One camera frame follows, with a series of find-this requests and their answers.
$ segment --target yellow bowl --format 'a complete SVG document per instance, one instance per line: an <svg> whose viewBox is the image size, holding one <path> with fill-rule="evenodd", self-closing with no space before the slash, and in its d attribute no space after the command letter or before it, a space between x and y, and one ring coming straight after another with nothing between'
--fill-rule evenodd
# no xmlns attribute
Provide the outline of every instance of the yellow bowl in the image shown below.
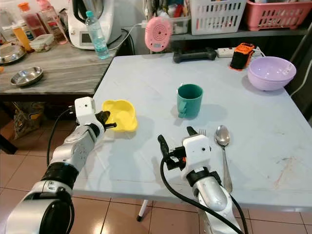
<svg viewBox="0 0 312 234"><path fill-rule="evenodd" d="M126 100L107 100L102 104L103 111L111 114L106 123L116 123L112 128L115 132L134 132L137 129L136 110L132 103Z"/></svg>

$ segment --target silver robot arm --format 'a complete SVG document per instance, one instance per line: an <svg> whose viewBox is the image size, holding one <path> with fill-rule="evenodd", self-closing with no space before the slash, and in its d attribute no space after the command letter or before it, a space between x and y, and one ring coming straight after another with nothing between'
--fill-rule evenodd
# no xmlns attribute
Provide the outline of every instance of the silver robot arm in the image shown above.
<svg viewBox="0 0 312 234"><path fill-rule="evenodd" d="M34 184L8 217L6 234L66 234L74 221L74 182L97 139L102 138L108 113L95 114L90 97L75 100L79 126L52 156L41 181Z"/></svg>
<svg viewBox="0 0 312 234"><path fill-rule="evenodd" d="M182 140L181 147L177 147L171 152L169 152L164 137L162 135L158 137L163 160L168 170L179 167L181 178L189 182L198 202L226 218L240 230L233 214L230 194L220 186L221 181L217 172L208 170L211 157L209 139L204 135L197 134L192 127L187 129L190 136ZM203 218L205 232L208 234L237 233L208 212L201 211L200 216Z"/></svg>

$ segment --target fork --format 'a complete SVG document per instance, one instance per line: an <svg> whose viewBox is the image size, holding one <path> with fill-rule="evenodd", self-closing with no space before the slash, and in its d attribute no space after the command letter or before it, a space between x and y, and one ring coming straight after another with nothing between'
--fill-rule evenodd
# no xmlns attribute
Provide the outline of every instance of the fork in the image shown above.
<svg viewBox="0 0 312 234"><path fill-rule="evenodd" d="M198 133L206 136L206 129L200 129Z"/></svg>

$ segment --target stainless steel bowl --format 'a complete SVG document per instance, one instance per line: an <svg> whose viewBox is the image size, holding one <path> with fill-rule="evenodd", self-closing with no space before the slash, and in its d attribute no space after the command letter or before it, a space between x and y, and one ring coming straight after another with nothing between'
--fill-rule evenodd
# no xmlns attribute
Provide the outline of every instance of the stainless steel bowl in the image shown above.
<svg viewBox="0 0 312 234"><path fill-rule="evenodd" d="M21 59L26 51L19 45L9 45L0 48L0 65L8 65Z"/></svg>
<svg viewBox="0 0 312 234"><path fill-rule="evenodd" d="M17 72L11 78L11 84L20 87L28 86L36 83L43 77L43 70L41 67L30 67L25 70Z"/></svg>

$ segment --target green mug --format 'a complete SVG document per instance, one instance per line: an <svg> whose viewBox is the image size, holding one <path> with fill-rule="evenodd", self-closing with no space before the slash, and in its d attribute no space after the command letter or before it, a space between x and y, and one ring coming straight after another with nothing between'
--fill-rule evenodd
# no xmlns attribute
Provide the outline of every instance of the green mug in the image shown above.
<svg viewBox="0 0 312 234"><path fill-rule="evenodd" d="M203 92L195 84L184 84L178 88L177 111L180 118L195 118L198 115Z"/></svg>

